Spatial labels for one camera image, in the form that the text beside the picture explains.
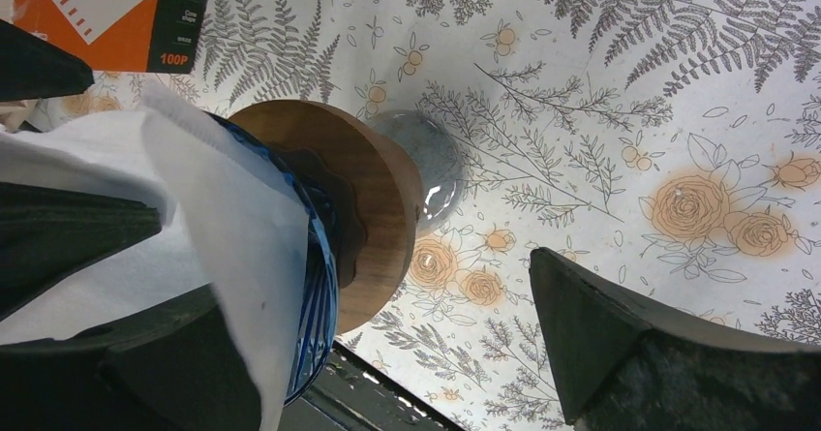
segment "orange and black box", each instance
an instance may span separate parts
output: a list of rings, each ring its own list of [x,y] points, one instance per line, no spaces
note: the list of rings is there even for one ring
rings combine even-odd
[[[207,0],[15,0],[13,23],[94,70],[187,74]]]

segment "clear glass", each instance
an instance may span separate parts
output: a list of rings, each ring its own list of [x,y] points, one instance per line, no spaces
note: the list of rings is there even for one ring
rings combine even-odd
[[[401,146],[416,164],[425,193],[416,235],[433,232],[456,209],[465,191],[465,170],[455,141],[418,111],[387,111],[367,123]]]

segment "floral tablecloth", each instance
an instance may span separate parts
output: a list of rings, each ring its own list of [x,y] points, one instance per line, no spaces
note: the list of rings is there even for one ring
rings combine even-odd
[[[819,5],[210,0],[190,76],[99,73],[34,122],[129,107],[150,78],[222,115],[418,108],[457,140],[467,194],[343,341],[465,429],[567,429],[537,246],[714,323],[821,343]]]

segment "wooden stand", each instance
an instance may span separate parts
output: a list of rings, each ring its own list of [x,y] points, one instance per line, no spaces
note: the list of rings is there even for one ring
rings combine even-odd
[[[316,152],[353,188],[366,240],[355,257],[353,280],[341,291],[337,333],[368,322],[396,292],[411,262],[424,199],[411,158],[353,116],[320,103],[263,102],[229,121],[267,145]]]

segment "tablecloth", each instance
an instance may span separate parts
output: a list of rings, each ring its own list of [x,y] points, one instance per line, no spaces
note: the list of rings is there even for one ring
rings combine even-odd
[[[223,116],[419,109],[468,170],[343,342],[467,430],[569,429],[528,254],[714,323],[821,343],[821,0],[210,0],[189,76],[98,73],[52,128],[155,78]]]

